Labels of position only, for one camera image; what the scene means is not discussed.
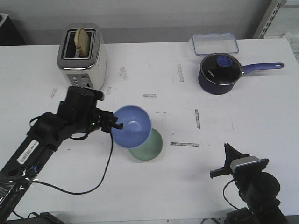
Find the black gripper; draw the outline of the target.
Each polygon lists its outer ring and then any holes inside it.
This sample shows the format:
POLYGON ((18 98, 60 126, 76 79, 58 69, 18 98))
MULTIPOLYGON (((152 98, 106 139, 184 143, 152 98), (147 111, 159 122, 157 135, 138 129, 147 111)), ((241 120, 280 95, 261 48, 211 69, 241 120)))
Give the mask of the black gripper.
POLYGON ((75 133, 91 133, 102 129, 111 132, 112 128, 122 130, 112 112, 97 108, 97 102, 104 100, 104 93, 98 90, 70 86, 64 101, 61 101, 57 115, 74 127, 75 133))
POLYGON ((232 175, 236 184, 249 184, 258 177, 269 164, 268 158, 258 159, 256 156, 248 156, 225 143, 225 163, 220 169, 210 171, 210 178, 222 175, 232 175))

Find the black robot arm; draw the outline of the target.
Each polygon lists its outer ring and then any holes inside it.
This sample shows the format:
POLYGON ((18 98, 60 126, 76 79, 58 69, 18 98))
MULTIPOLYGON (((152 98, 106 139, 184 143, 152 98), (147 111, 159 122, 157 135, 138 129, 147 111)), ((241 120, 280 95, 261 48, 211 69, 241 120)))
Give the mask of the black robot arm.
POLYGON ((210 171, 210 177, 232 175, 239 190, 239 197, 246 203, 246 208, 237 208, 226 214, 226 224, 287 224, 289 223, 279 208, 277 195, 280 192, 278 180, 263 170, 269 159, 258 159, 243 154, 225 143, 225 163, 220 169, 210 171))
POLYGON ((0 172, 0 222, 9 218, 52 154, 66 139, 84 140, 96 130, 122 129, 112 112, 97 108, 104 93, 70 86, 56 113, 35 117, 27 137, 0 172))

